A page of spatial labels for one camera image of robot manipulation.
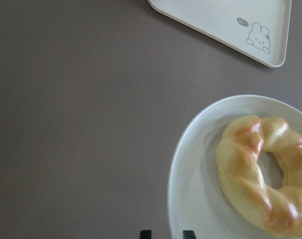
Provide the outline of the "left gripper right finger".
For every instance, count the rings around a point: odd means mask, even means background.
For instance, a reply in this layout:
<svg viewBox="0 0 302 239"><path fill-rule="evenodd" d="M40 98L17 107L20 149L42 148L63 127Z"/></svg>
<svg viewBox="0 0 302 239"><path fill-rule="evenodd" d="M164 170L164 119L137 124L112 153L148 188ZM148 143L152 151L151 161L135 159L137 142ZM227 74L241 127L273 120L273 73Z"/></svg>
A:
<svg viewBox="0 0 302 239"><path fill-rule="evenodd" d="M195 239L195 232L193 230L183 230L183 239Z"/></svg>

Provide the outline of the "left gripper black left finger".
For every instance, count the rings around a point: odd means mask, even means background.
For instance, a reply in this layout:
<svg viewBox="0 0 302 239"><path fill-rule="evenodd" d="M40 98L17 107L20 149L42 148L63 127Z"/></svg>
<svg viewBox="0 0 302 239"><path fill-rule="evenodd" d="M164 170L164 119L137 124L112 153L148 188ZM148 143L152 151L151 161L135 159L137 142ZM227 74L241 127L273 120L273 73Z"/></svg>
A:
<svg viewBox="0 0 302 239"><path fill-rule="evenodd" d="M151 230L140 231L140 239L151 239Z"/></svg>

